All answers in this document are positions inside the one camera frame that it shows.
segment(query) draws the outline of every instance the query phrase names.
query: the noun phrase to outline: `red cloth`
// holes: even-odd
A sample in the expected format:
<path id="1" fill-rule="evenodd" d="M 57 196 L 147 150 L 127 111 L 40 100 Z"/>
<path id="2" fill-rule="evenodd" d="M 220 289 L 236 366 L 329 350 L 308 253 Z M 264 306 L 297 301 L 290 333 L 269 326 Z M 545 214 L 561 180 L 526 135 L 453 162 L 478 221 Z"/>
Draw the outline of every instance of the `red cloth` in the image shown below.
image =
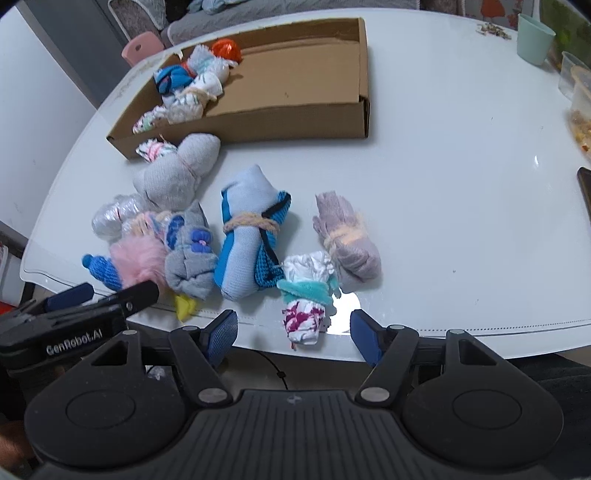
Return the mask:
<path id="1" fill-rule="evenodd" d="M 14 307 L 12 305 L 0 301 L 0 315 L 6 312 L 10 312 L 13 308 Z"/>

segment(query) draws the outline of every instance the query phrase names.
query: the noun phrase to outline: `plastic container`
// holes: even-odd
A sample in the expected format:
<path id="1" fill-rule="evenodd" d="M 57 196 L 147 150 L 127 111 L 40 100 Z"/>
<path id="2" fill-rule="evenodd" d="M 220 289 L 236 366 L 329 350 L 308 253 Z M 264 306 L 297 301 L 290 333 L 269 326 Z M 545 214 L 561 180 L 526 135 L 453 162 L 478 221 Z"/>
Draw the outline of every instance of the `plastic container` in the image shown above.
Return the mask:
<path id="1" fill-rule="evenodd" d="M 0 244 L 0 301 L 18 306 L 25 283 L 20 279 L 21 260 Z"/>
<path id="2" fill-rule="evenodd" d="M 558 90 L 569 100 L 573 99 L 574 78 L 573 67 L 583 67 L 589 69 L 581 60 L 567 51 L 562 52 L 562 67 L 560 69 L 560 80 L 558 81 Z"/>
<path id="3" fill-rule="evenodd" d="M 546 60 L 556 33 L 529 15 L 519 14 L 517 26 L 517 55 L 533 65 Z"/>
<path id="4" fill-rule="evenodd" d="M 591 72 L 583 67 L 572 68 L 573 101 L 570 105 L 569 126 L 575 141 L 591 159 Z"/>

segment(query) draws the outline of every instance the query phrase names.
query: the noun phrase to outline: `person's hand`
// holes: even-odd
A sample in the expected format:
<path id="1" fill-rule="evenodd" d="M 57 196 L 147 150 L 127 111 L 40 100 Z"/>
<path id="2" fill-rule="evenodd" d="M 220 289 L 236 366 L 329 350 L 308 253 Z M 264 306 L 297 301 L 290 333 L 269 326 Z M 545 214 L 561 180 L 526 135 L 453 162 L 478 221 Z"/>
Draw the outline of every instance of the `person's hand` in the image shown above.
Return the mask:
<path id="1" fill-rule="evenodd" d="M 9 421 L 0 425 L 0 466 L 12 470 L 35 454 L 25 435 L 21 421 Z"/>

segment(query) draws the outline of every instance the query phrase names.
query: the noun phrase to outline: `light blue sock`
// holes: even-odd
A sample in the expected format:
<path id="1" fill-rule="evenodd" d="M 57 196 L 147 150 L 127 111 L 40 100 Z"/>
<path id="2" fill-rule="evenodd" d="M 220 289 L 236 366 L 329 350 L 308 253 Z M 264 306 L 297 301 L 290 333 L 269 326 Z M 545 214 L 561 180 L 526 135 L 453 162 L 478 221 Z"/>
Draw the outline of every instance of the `light blue sock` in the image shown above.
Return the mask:
<path id="1" fill-rule="evenodd" d="M 275 190 L 263 175 L 261 168 L 253 165 L 240 172 L 234 181 L 222 190 L 223 221 L 226 223 L 240 213 L 263 213 L 283 199 L 284 208 L 279 215 L 273 216 L 280 224 L 289 208 L 288 202 L 287 206 L 285 205 L 286 196 L 289 198 L 289 194 Z M 224 298 L 241 299 L 260 288 L 273 286 L 282 278 L 281 268 L 276 271 L 274 262 L 260 254 L 262 246 L 261 232 L 257 227 L 238 226 L 234 231 L 228 232 L 213 277 Z M 259 285 L 255 279 L 255 270 L 260 274 L 265 269 L 271 273 L 274 281 Z"/>

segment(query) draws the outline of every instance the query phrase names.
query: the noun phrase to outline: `mint green cup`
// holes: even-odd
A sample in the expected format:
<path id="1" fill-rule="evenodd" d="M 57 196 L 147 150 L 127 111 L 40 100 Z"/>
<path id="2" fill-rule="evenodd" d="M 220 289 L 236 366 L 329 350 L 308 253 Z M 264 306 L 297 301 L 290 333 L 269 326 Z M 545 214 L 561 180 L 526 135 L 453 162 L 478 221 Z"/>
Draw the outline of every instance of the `mint green cup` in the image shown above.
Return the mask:
<path id="1" fill-rule="evenodd" d="M 556 32 L 529 15 L 519 14 L 517 55 L 533 65 L 542 65 Z"/>

